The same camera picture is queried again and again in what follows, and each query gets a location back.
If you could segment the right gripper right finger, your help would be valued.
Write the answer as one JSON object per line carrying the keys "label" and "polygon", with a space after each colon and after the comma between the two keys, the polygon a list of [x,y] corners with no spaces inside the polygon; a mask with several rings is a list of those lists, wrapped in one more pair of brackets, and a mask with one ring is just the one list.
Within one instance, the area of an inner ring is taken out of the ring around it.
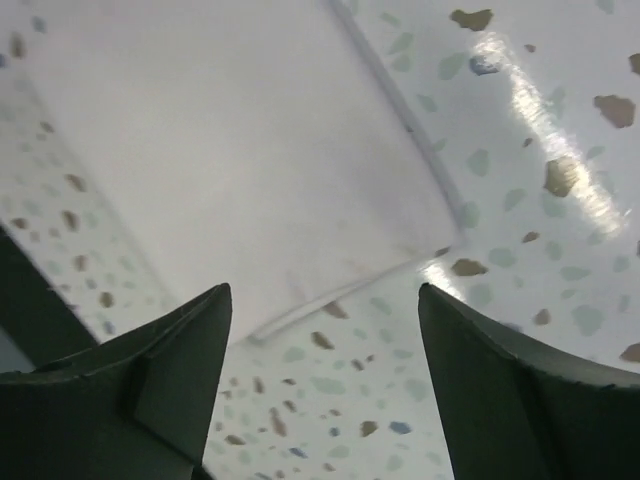
{"label": "right gripper right finger", "polygon": [[553,348],[431,284],[418,315],[455,478],[638,478],[638,374]]}

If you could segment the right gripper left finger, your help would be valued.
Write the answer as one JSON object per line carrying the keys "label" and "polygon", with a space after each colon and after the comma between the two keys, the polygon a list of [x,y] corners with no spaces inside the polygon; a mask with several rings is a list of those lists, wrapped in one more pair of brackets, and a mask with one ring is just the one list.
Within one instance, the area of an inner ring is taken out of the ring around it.
{"label": "right gripper left finger", "polygon": [[205,479],[228,284],[108,342],[1,376],[5,479]]}

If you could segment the white t shirt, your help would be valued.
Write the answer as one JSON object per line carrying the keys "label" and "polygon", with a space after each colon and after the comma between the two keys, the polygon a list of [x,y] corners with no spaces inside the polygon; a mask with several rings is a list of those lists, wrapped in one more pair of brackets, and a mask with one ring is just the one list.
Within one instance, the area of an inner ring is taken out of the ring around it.
{"label": "white t shirt", "polygon": [[425,155],[327,1],[28,1],[17,70],[171,295],[232,341],[454,242]]}

